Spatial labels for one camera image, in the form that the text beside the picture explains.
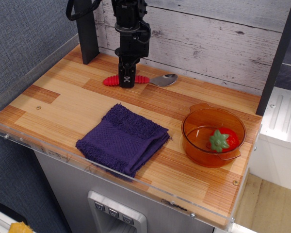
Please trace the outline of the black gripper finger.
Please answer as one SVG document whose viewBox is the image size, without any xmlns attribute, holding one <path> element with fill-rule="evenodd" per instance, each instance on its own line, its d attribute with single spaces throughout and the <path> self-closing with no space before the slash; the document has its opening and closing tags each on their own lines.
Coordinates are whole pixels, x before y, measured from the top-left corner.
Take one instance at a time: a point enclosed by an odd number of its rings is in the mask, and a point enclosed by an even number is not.
<svg viewBox="0 0 291 233">
<path fill-rule="evenodd" d="M 136 65 L 124 68 L 122 63 L 118 65 L 118 80 L 122 88 L 133 88 L 135 85 Z"/>
</svg>

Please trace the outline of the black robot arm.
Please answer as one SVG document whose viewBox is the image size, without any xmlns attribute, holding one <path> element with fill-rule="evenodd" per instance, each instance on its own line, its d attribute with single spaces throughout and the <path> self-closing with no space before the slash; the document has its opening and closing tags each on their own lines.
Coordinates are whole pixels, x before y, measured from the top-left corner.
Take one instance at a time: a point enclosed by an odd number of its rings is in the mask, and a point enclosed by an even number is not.
<svg viewBox="0 0 291 233">
<path fill-rule="evenodd" d="M 115 50 L 119 58 L 118 78 L 123 88 L 135 84 L 136 64 L 149 55 L 151 28 L 143 20 L 147 14 L 144 0 L 113 0 L 115 30 L 120 33 L 120 47 Z"/>
</svg>

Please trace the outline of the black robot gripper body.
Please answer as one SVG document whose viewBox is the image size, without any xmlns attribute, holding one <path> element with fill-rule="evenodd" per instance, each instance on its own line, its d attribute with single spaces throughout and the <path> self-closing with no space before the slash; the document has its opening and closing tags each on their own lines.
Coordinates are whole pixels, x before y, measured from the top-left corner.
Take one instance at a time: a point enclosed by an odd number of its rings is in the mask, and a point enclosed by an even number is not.
<svg viewBox="0 0 291 233">
<path fill-rule="evenodd" d="M 150 25 L 143 20 L 138 20 L 130 28 L 116 23 L 115 30 L 120 33 L 120 47 L 115 50 L 115 54 L 124 69 L 132 69 L 141 58 L 149 54 Z"/>
</svg>

